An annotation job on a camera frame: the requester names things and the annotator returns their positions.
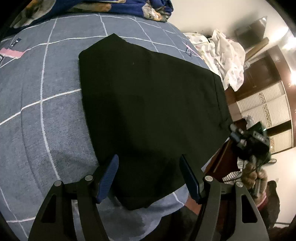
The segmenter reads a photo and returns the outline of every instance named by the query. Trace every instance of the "white grid line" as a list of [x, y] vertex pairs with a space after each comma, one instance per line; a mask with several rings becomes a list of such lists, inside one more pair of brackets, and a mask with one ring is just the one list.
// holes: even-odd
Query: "white grid line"
[[175, 194], [175, 192], [173, 192], [173, 195], [174, 195], [175, 199], [177, 200], [177, 202], [179, 202], [179, 203], [183, 204], [183, 206], [185, 206], [185, 204], [182, 203], [182, 202], [178, 199], [178, 197], [177, 197], [177, 195]]
[[85, 14], [85, 15], [60, 17], [60, 18], [57, 18], [57, 19], [61, 19], [61, 18], [74, 18], [74, 17], [87, 17], [87, 16], [94, 16], [94, 15], [98, 16], [97, 14]]
[[8, 41], [8, 40], [10, 40], [10, 39], [12, 39], [12, 37], [11, 37], [11, 38], [7, 38], [7, 39], [3, 39], [3, 40], [1, 40], [0, 43], [5, 42], [5, 41]]
[[174, 41], [170, 38], [170, 36], [168, 36], [168, 38], [172, 41], [172, 43], [175, 45], [175, 47], [177, 48], [176, 44], [174, 43]]
[[50, 20], [47, 20], [47, 21], [44, 21], [44, 22], [42, 22], [42, 23], [39, 23], [39, 24], [36, 24], [36, 25], [30, 26], [30, 27], [24, 28], [23, 30], [25, 30], [25, 29], [29, 29], [29, 28], [34, 28], [34, 27], [39, 26], [39, 25], [41, 25], [41, 24], [47, 23], [47, 22], [49, 22]]
[[[11, 42], [10, 42], [10, 45], [12, 45], [13, 43], [13, 40], [15, 39], [16, 35], [14, 35], [14, 37], [12, 38]], [[4, 62], [6, 56], [4, 56], [4, 58], [2, 59], [2, 61], [0, 62], [0, 68], [2, 67], [2, 63]]]
[[18, 224], [20, 225], [20, 227], [22, 228], [22, 230], [23, 230], [23, 232], [24, 232], [26, 238], [29, 238], [28, 235], [27, 235], [27, 233], [26, 233], [26, 231], [24, 230], [24, 227], [21, 225], [21, 223], [18, 222], [17, 217], [16, 217], [15, 214], [11, 211], [11, 209], [10, 209], [10, 207], [9, 207], [7, 201], [6, 201], [6, 198], [5, 198], [5, 196], [4, 196], [4, 193], [3, 193], [3, 191], [2, 191], [1, 186], [0, 186], [0, 191], [1, 191], [1, 194], [2, 194], [3, 200], [4, 200], [4, 202], [5, 202], [5, 204], [6, 204], [7, 208], [8, 208], [8, 210], [9, 210], [9, 211], [12, 213], [12, 215], [15, 217], [15, 221], [17, 221], [17, 223], [18, 223]]
[[141, 26], [141, 24], [137, 21], [136, 17], [135, 18], [135, 21], [137, 22], [137, 24], [140, 26], [140, 28], [143, 30], [143, 32], [146, 34], [146, 36], [148, 37], [148, 39], [150, 40], [150, 42], [152, 43], [152, 45], [154, 46], [154, 48], [156, 49], [157, 52], [159, 52], [156, 48], [156, 46], [154, 45], [154, 43], [152, 42], [151, 38], [148, 36], [148, 34], [145, 32], [145, 30], [143, 29], [143, 27]]
[[10, 63], [11, 61], [13, 61], [14, 59], [16, 59], [16, 58], [13, 58], [13, 59], [9, 60], [7, 63], [5, 63], [5, 64], [3, 64], [2, 66], [0, 66], [0, 69], [1, 69], [2, 67], [4, 67], [5, 65], [7, 65], [8, 63]]
[[[80, 90], [81, 90], [81, 89], [76, 89], [76, 90], [72, 90], [72, 91], [67, 91], [67, 92], [63, 92], [63, 93], [60, 93], [60, 94], [56, 94], [56, 95], [50, 96], [50, 97], [48, 97], [48, 98], [46, 98], [46, 99], [43, 99], [43, 101], [47, 101], [47, 100], [50, 100], [50, 99], [52, 99], [52, 98], [55, 98], [55, 97], [58, 97], [58, 96], [61, 96], [61, 95], [66, 95], [66, 94], [74, 93], [74, 92], [77, 92], [77, 91], [80, 91]], [[12, 118], [16, 117], [17, 115], [19, 115], [24, 109], [26, 109], [26, 108], [28, 108], [28, 107], [30, 107], [30, 106], [32, 106], [32, 105], [39, 104], [39, 103], [40, 103], [40, 100], [38, 100], [38, 101], [36, 101], [36, 102], [33, 102], [33, 103], [31, 103], [31, 104], [28, 104], [28, 105], [24, 106], [23, 108], [21, 108], [21, 111], [15, 113], [14, 115], [8, 117], [6, 120], [0, 122], [0, 126], [1, 126], [2, 124], [4, 124], [5, 122], [11, 120]]]
[[60, 94], [56, 94], [56, 95], [53, 95], [53, 96], [50, 96], [46, 99], [43, 99], [43, 101], [46, 101], [46, 100], [49, 100], [49, 99], [52, 99], [52, 98], [55, 98], [55, 97], [58, 97], [58, 96], [61, 96], [61, 95], [66, 95], [66, 94], [71, 94], [71, 93], [74, 93], [74, 92], [77, 92], [77, 91], [80, 91], [81, 89], [76, 89], [76, 90], [72, 90], [72, 91], [67, 91], [67, 92], [63, 92], [63, 93], [60, 93]]
[[115, 16], [108, 16], [108, 15], [101, 15], [102, 17], [109, 17], [109, 18], [123, 18], [123, 17], [115, 17]]
[[[170, 23], [170, 27], [171, 27], [171, 29], [175, 32], [175, 30], [173, 29], [173, 27], [172, 26], [174, 26], [174, 25], [172, 25], [171, 23]], [[191, 55], [193, 55], [193, 56], [195, 56], [195, 57], [198, 57], [198, 58], [200, 58], [200, 59], [202, 59], [199, 55], [194, 55], [193, 53], [191, 53]]]
[[[58, 40], [58, 41], [55, 41], [55, 42], [50, 42], [50, 43], [48, 43], [48, 44], [55, 44], [55, 43], [58, 43], [58, 42], [61, 42], [61, 41], [71, 40], [71, 39], [90, 39], [90, 38], [98, 38], [98, 37], [106, 37], [106, 36], [98, 35], [98, 36], [91, 36], [91, 37], [67, 38], [67, 39], [61, 39], [61, 40]], [[170, 46], [170, 47], [176, 48], [176, 49], [179, 50], [179, 51], [185, 52], [184, 50], [181, 50], [181, 49], [177, 48], [176, 46], [169, 45], [169, 44], [157, 43], [157, 42], [154, 42], [154, 41], [150, 41], [150, 40], [146, 40], [146, 39], [140, 39], [140, 38], [135, 38], [135, 37], [124, 37], [124, 36], [119, 36], [119, 37], [120, 37], [120, 38], [126, 38], [126, 39], [138, 39], [138, 40], [143, 40], [143, 41], [146, 41], [146, 42], [151, 42], [153, 45], [154, 45], [154, 44], [159, 44], [159, 45]], [[35, 45], [35, 46], [33, 46], [33, 47], [31, 47], [31, 48], [25, 50], [24, 52], [27, 52], [28, 50], [31, 50], [31, 49], [33, 49], [33, 48], [39, 46], [39, 45], [47, 45], [47, 43], [37, 44], [37, 45]], [[7, 65], [8, 63], [10, 63], [11, 61], [15, 60], [15, 59], [16, 59], [16, 58], [13, 58], [13, 59], [11, 59], [10, 61], [8, 61], [7, 63], [3, 64], [3, 65], [0, 67], [0, 69], [1, 69], [2, 67], [4, 67], [5, 65]]]
[[107, 34], [107, 30], [106, 30], [106, 27], [105, 27], [105, 24], [104, 24], [104, 22], [103, 22], [103, 20], [102, 20], [102, 16], [101, 16], [100, 13], [99, 13], [99, 15], [100, 15], [101, 23], [103, 24], [103, 27], [104, 27], [104, 30], [105, 30], [105, 34], [106, 34], [106, 36], [108, 36], [108, 34]]
[[200, 57], [198, 54], [197, 55], [194, 55], [194, 54], [192, 54], [193, 56], [196, 56], [196, 57], [199, 57], [200, 59], [202, 59], [202, 57]]
[[70, 39], [91, 39], [91, 38], [98, 38], [98, 37], [106, 37], [106, 36], [98, 35], [98, 36], [91, 36], [91, 37], [68, 38], [68, 39], [62, 39], [62, 40], [58, 40], [58, 41], [55, 41], [55, 42], [51, 42], [51, 43], [48, 43], [48, 44], [55, 44], [55, 43], [65, 41], [65, 40], [70, 40]]
[[177, 35], [178, 37], [180, 37], [181, 39], [185, 39], [185, 40], [188, 41], [188, 39], [183, 38], [183, 37], [181, 37], [179, 34], [177, 34], [176, 31], [173, 29], [172, 26], [174, 26], [174, 25], [172, 25], [172, 24], [170, 23], [170, 28], [171, 28], [174, 32], [170, 32], [170, 31], [168, 31], [168, 30], [165, 30], [165, 31], [167, 31], [167, 32], [169, 32], [169, 33], [171, 33], [171, 34], [176, 34], [176, 35]]
[[31, 217], [31, 218], [26, 218], [26, 219], [22, 219], [22, 220], [8, 220], [6, 221], [7, 223], [23, 223], [23, 222], [27, 222], [27, 221], [31, 221], [31, 220], [35, 220], [36, 217]]
[[149, 24], [149, 23], [145, 23], [145, 22], [142, 22], [142, 21], [138, 21], [139, 23], [144, 23], [144, 24], [147, 24], [147, 25], [150, 25], [150, 26], [153, 26], [153, 27], [156, 27], [156, 28], [161, 28], [161, 27], [157, 27], [155, 25], [152, 25], [152, 24]]
[[189, 39], [187, 39], [187, 38], [183, 38], [183, 37], [181, 37], [181, 36], [178, 35], [178, 34], [177, 34], [177, 36], [179, 36], [181, 39], [184, 39], [184, 40], [187, 40], [188, 42], [190, 42]]
[[43, 99], [42, 98], [43, 98], [43, 80], [44, 80], [45, 58], [46, 58], [46, 54], [47, 54], [48, 43], [49, 43], [50, 37], [52, 35], [52, 32], [54, 30], [54, 27], [55, 27], [56, 23], [57, 23], [57, 19], [54, 21], [52, 30], [51, 30], [51, 32], [49, 34], [49, 37], [48, 37], [48, 40], [47, 40], [47, 44], [46, 44], [46, 47], [45, 47], [44, 58], [43, 58], [43, 65], [42, 65], [42, 72], [41, 72], [41, 84], [40, 84], [40, 122], [41, 122], [41, 129], [42, 129], [42, 134], [43, 134], [43, 139], [44, 139], [44, 143], [45, 143], [47, 155], [49, 157], [50, 163], [52, 165], [52, 168], [54, 170], [54, 173], [55, 173], [57, 179], [60, 180], [61, 178], [59, 177], [59, 174], [57, 172], [57, 169], [56, 169], [56, 167], [54, 165], [54, 161], [52, 159], [52, 155], [50, 153], [48, 142], [47, 142], [47, 139], [46, 139], [45, 127], [44, 127], [44, 122], [43, 122], [43, 106], [42, 106], [42, 103], [43, 103]]

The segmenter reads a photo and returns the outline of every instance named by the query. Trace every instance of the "striped cloth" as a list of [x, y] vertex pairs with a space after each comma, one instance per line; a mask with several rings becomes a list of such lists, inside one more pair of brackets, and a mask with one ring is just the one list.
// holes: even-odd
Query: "striped cloth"
[[240, 177], [242, 175], [242, 171], [248, 163], [249, 163], [249, 161], [242, 160], [238, 157], [237, 158], [237, 167], [238, 167], [239, 171], [229, 173], [226, 177], [222, 178], [222, 181], [227, 184], [234, 184], [237, 181], [241, 182], [242, 180]]

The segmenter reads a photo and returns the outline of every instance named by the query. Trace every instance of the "ceiling light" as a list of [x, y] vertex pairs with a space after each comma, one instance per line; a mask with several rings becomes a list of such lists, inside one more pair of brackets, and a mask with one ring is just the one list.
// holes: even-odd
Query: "ceiling light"
[[269, 36], [269, 42], [276, 42], [279, 41], [287, 32], [289, 28], [288, 27], [283, 27], [283, 28], [278, 28], [272, 36]]
[[296, 47], [296, 38], [294, 36], [290, 36], [287, 40], [287, 43], [283, 46], [283, 49], [290, 50]]
[[291, 71], [291, 84], [296, 85], [296, 71]]

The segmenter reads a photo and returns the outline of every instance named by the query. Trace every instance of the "wooden door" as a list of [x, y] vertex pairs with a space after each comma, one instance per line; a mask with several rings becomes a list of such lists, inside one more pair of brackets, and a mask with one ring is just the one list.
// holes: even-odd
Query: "wooden door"
[[270, 57], [259, 59], [244, 72], [244, 83], [235, 92], [236, 100], [244, 99], [280, 81], [280, 75]]

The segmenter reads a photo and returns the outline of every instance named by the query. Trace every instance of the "blue gripper pad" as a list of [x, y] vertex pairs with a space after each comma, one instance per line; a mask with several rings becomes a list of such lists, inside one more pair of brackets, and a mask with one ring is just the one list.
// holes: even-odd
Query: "blue gripper pad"
[[184, 155], [181, 155], [179, 159], [179, 166], [191, 198], [198, 204], [202, 204], [205, 196], [203, 171], [198, 169], [196, 171], [197, 176], [195, 176]]
[[99, 191], [96, 197], [98, 203], [101, 203], [107, 197], [111, 184], [114, 180], [115, 174], [117, 172], [118, 165], [119, 165], [118, 155], [114, 155], [109, 166], [106, 168], [106, 171], [103, 174], [103, 177], [100, 180]]

